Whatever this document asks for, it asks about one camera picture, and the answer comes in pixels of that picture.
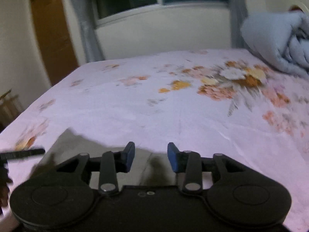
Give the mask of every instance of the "floral bedsheet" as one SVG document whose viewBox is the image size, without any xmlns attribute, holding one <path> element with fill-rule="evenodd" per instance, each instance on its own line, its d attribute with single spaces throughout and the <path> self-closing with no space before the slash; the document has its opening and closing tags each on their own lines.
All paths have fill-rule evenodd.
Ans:
<svg viewBox="0 0 309 232">
<path fill-rule="evenodd" d="M 110 147 L 224 153 L 292 195 L 285 225 L 309 229 L 309 82 L 246 50 L 167 52 L 89 63 L 0 134 L 0 149 L 47 150 L 67 128 Z M 9 164 L 14 189 L 38 158 Z"/>
</svg>

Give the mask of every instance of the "circular cover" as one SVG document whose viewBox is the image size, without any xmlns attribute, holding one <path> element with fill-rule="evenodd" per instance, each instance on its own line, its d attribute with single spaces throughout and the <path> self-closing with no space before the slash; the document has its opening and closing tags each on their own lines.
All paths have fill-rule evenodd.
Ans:
<svg viewBox="0 0 309 232">
<path fill-rule="evenodd" d="M 10 207 L 24 224 L 52 229 L 78 220 L 89 210 L 93 199 L 93 190 L 76 175 L 49 173 L 17 187 Z"/>
<path fill-rule="evenodd" d="M 216 215 L 229 223 L 249 228 L 283 222 L 291 205 L 289 192 L 280 184 L 214 184 L 206 194 Z"/>
</svg>

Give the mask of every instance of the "window sill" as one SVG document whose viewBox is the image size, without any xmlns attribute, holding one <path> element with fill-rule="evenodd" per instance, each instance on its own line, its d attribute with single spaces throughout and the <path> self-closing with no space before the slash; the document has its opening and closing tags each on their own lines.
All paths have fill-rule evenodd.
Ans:
<svg viewBox="0 0 309 232">
<path fill-rule="evenodd" d="M 130 16 L 168 9 L 168 8 L 185 8 L 185 7 L 211 7 L 211 8 L 228 8 L 227 2 L 219 2 L 219 1 L 201 1 L 201 2 L 182 2 L 182 3 L 169 3 L 166 5 L 154 4 L 145 7 L 140 7 L 136 9 L 127 10 L 115 15 L 111 15 L 109 17 L 105 17 L 103 19 L 97 19 L 96 28 L 100 28 L 106 24 L 116 23 L 119 20 L 125 19 Z"/>
</svg>

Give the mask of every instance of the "window frame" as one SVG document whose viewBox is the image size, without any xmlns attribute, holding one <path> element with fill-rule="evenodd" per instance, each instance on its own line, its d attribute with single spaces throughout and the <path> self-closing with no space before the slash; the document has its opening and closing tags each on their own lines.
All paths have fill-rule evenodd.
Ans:
<svg viewBox="0 0 309 232">
<path fill-rule="evenodd" d="M 166 8 L 185 8 L 185 7 L 211 7 L 211 8 L 228 8 L 228 2 L 222 1 L 186 1 L 164 4 L 163 0 L 157 0 L 156 4 L 138 7 L 135 9 L 126 10 L 114 15 L 100 19 L 98 16 L 98 7 L 96 0 L 92 0 L 92 9 L 94 12 L 94 19 L 96 27 L 99 28 L 103 25 L 110 24 L 122 20 L 124 18 L 147 13 L 150 11 L 162 10 Z"/>
</svg>

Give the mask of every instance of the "hand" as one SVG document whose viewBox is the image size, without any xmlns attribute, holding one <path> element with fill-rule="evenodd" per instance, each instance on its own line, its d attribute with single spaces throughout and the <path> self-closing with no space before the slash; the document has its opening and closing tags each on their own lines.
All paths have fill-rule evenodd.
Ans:
<svg viewBox="0 0 309 232">
<path fill-rule="evenodd" d="M 0 208 L 5 208 L 8 205 L 10 189 L 8 184 L 13 181 L 8 177 L 8 170 L 0 167 Z"/>
</svg>

